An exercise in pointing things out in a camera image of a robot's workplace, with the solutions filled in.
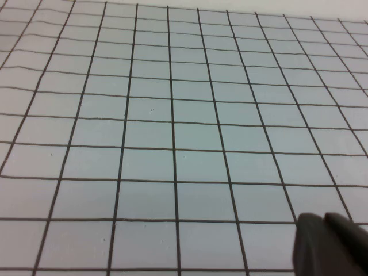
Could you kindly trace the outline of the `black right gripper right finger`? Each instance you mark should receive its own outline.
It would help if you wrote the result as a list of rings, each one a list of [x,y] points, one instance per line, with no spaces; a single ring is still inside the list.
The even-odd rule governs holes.
[[[338,213],[326,213],[324,221],[337,235],[353,261],[367,275],[367,231]]]

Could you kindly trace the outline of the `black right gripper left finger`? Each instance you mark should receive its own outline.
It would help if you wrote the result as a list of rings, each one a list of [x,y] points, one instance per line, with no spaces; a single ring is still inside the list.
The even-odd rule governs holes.
[[[327,275],[323,263],[329,245],[329,231],[323,219],[312,213],[302,213],[296,224],[293,248],[295,275]]]

